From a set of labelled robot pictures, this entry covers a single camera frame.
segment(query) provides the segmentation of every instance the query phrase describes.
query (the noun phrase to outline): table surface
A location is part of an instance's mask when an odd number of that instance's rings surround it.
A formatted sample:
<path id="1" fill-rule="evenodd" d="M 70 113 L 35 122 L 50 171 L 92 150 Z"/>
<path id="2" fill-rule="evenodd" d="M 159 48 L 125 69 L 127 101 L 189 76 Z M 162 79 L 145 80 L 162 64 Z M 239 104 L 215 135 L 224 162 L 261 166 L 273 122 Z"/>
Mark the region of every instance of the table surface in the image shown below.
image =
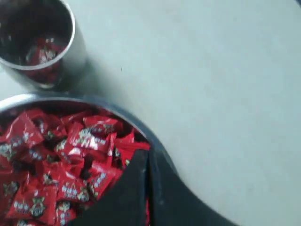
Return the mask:
<path id="1" fill-rule="evenodd" d="M 89 52 L 77 89 L 144 121 L 187 186 L 225 217 L 301 224 L 297 2 L 68 2 Z M 26 92 L 1 76 L 2 99 Z"/>

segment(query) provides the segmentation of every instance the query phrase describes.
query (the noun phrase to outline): white table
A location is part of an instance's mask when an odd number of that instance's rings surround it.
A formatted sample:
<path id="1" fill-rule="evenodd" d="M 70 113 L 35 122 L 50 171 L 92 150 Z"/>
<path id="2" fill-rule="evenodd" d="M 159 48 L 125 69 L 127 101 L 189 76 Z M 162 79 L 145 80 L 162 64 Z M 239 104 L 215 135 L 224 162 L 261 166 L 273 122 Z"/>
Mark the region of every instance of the white table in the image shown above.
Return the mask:
<path id="1" fill-rule="evenodd" d="M 294 0 L 69 3 L 91 60 L 87 93 L 142 119 L 184 182 L 225 217 L 244 226 L 301 224 Z M 25 92 L 1 76 L 1 98 Z"/>

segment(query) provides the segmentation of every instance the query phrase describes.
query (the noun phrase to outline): black object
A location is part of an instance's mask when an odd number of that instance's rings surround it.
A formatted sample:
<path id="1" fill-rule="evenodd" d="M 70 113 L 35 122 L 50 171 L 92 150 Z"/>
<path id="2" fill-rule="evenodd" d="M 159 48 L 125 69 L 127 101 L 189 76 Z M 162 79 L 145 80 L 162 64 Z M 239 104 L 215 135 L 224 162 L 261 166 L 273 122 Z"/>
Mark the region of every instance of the black object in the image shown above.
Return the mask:
<path id="1" fill-rule="evenodd" d="M 116 185 L 70 226 L 235 226 L 199 200 L 158 150 L 137 150 Z"/>

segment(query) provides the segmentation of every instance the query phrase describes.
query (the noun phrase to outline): stainless steel tumbler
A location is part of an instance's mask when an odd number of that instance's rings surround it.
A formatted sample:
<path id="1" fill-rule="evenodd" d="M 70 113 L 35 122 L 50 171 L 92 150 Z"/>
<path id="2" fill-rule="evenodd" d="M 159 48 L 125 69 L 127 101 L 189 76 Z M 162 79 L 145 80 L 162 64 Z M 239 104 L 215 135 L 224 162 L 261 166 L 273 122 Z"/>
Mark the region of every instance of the stainless steel tumbler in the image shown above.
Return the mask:
<path id="1" fill-rule="evenodd" d="M 0 0 L 0 64 L 25 86 L 61 89 L 78 81 L 86 49 L 61 0 Z"/>

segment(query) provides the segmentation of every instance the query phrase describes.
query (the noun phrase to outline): cup rim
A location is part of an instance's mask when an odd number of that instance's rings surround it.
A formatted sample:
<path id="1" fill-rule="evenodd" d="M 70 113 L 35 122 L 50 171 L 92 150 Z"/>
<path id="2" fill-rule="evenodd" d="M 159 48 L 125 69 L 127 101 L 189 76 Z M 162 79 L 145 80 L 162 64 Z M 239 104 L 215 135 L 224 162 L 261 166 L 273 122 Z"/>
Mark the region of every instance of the cup rim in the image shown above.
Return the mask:
<path id="1" fill-rule="evenodd" d="M 72 34 L 70 37 L 70 40 L 68 42 L 68 45 L 66 46 L 66 48 L 59 54 L 57 55 L 54 59 L 47 61 L 46 63 L 40 64 L 40 65 L 34 65 L 34 66 L 24 66 L 24 65 L 17 65 L 14 63 L 11 63 L 5 59 L 3 59 L 2 57 L 0 57 L 0 63 L 4 64 L 5 66 L 12 68 L 12 69 L 17 69 L 17 70 L 21 70 L 21 71 L 35 71 L 35 70 L 40 70 L 43 68 L 47 68 L 53 64 L 55 64 L 56 62 L 58 62 L 59 60 L 61 60 L 63 58 L 63 56 L 66 54 L 66 52 L 70 49 L 71 44 L 73 43 L 74 40 L 74 36 L 75 36 L 75 17 L 74 14 L 69 6 L 69 4 L 67 2 L 65 2 L 64 0 L 58 0 L 59 2 L 61 2 L 61 4 L 65 7 L 65 9 L 68 11 L 70 19 L 71 19 L 71 23 L 72 23 Z"/>

